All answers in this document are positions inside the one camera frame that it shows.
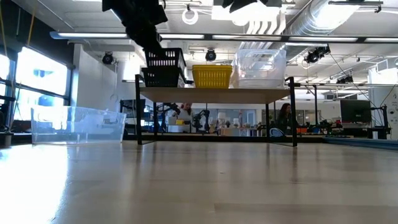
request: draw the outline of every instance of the person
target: person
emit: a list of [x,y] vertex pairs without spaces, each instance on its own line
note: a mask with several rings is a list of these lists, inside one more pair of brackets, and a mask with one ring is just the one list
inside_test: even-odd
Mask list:
[[290,103],[285,103],[282,105],[280,111],[279,111],[279,116],[277,120],[277,127],[283,131],[285,134],[291,134],[292,130],[292,122],[297,121],[292,119],[292,113],[290,110]]
[[192,103],[183,103],[180,107],[180,113],[173,112],[172,116],[176,117],[178,120],[183,120],[185,125],[178,127],[178,132],[189,133],[192,131],[191,123],[193,120]]

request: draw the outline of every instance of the black basket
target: black basket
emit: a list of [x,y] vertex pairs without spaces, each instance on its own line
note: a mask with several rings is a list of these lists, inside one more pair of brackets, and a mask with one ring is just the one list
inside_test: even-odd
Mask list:
[[169,48],[162,49],[164,51],[165,56],[158,56],[149,51],[145,51],[145,58],[147,60],[148,68],[154,68],[159,66],[168,66],[168,67],[179,67],[182,71],[185,70],[187,64],[184,60],[184,55],[182,53],[182,49],[180,48]]
[[142,68],[146,87],[184,87],[186,79],[178,67]]

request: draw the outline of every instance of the monitor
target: monitor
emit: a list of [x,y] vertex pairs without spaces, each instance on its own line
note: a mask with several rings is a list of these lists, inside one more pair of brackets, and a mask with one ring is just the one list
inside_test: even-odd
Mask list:
[[341,100],[342,123],[371,123],[371,102],[367,100]]

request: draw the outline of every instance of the yellow plastic basket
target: yellow plastic basket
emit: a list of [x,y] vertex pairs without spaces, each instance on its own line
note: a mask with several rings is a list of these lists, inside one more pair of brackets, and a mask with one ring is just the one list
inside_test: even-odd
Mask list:
[[193,65],[192,73],[197,88],[228,88],[232,66]]

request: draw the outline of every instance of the clear plastic bin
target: clear plastic bin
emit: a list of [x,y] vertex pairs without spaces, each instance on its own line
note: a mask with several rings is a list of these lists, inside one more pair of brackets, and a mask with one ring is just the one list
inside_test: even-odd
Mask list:
[[284,88],[286,51],[239,50],[234,71],[238,88]]
[[35,106],[33,144],[98,144],[123,140],[126,115],[72,106]]

